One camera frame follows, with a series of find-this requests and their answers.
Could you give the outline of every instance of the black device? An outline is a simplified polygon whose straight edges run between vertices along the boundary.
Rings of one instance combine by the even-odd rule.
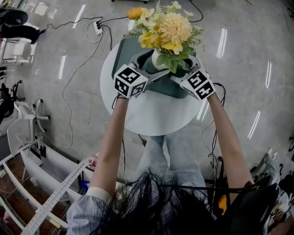
[[[279,191],[278,184],[255,190],[244,189],[244,192],[239,193],[224,215],[217,219],[221,234],[262,234],[263,226],[275,206]]]
[[[18,81],[17,84],[14,84],[11,91],[12,96],[9,94],[9,89],[6,88],[4,83],[1,85],[1,95],[0,100],[3,99],[2,103],[0,104],[0,123],[3,121],[4,118],[7,118],[13,114],[14,111],[14,101],[23,101],[24,98],[17,97],[17,89],[18,85],[22,83],[22,81]]]
[[[0,8],[0,26],[21,26],[28,20],[28,14],[14,7]]]

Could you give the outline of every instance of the white pot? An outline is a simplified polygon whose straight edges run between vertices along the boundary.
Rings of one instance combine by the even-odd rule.
[[[152,54],[151,60],[152,60],[152,64],[153,66],[157,69],[157,70],[162,70],[162,69],[166,69],[167,67],[164,64],[161,65],[156,65],[156,61],[158,56],[160,56],[160,53],[157,51],[157,49],[154,49],[154,52]]]

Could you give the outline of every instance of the power outlet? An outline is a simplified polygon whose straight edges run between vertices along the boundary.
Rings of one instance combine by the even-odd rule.
[[[6,173],[7,173],[7,171],[6,171],[5,169],[3,169],[3,170],[0,172],[0,178],[2,178]]]
[[[97,21],[94,21],[93,23],[94,23],[95,33],[96,33],[97,35],[101,34],[101,33],[103,32],[101,26],[100,26],[100,28],[98,29],[98,25],[100,24],[100,21],[97,20]]]

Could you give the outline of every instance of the shoe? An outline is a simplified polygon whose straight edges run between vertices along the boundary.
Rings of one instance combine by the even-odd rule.
[[[277,156],[277,152],[274,152],[271,156],[272,160],[275,160],[276,159],[276,156]]]
[[[266,152],[266,158],[268,158],[271,155],[272,149],[269,148]]]

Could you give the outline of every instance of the gray floor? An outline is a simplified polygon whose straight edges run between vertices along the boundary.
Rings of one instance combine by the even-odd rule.
[[[188,0],[178,0],[184,9],[200,14]],[[288,153],[288,138],[294,130],[294,22],[278,0],[255,0],[250,5],[244,0],[194,0],[203,12],[204,19],[194,25],[202,26],[205,31],[202,44],[197,48],[206,71],[215,82],[226,88],[225,109],[236,129],[242,150],[249,168],[258,163],[264,152],[271,146],[278,151],[278,161],[285,164],[285,170],[293,167]],[[144,5],[141,1],[116,0],[52,0],[50,10],[41,17],[34,13],[37,1],[29,0],[25,9],[30,12],[29,22],[41,29],[47,23],[57,26],[74,21],[81,6],[86,4],[83,17],[103,16],[104,19],[123,17],[132,7],[155,7],[156,2]],[[162,5],[170,3],[161,1]],[[72,24],[59,29],[49,30],[41,36],[34,61],[30,65],[14,67],[7,84],[23,80],[21,94],[28,102],[45,101],[45,112],[51,115],[47,125],[48,135],[57,145],[68,146],[70,129],[68,126],[69,109],[62,101],[61,92],[74,70],[86,60],[95,49],[85,37],[89,20],[79,22],[75,29]],[[119,42],[126,32],[128,20],[109,21],[113,34],[113,45]],[[222,28],[227,29],[226,47],[223,57],[217,57]],[[92,30],[89,37],[95,40]],[[64,91],[64,98],[72,109],[71,126],[73,145],[70,149],[58,147],[60,152],[72,158],[83,159],[99,151],[103,133],[110,118],[100,94],[100,72],[109,53],[109,33],[106,32],[98,50],[78,72]],[[66,56],[62,79],[58,79],[62,57]],[[271,80],[266,86],[268,64],[271,63]],[[260,118],[256,129],[248,138],[256,115]],[[205,177],[210,177],[212,169],[208,150],[201,133],[212,122],[208,109],[203,121],[196,117],[181,131],[197,159]],[[211,146],[214,125],[205,133],[204,140]],[[132,175],[140,161],[144,147],[137,134],[125,131],[126,175]],[[215,150],[220,155],[219,147]]]

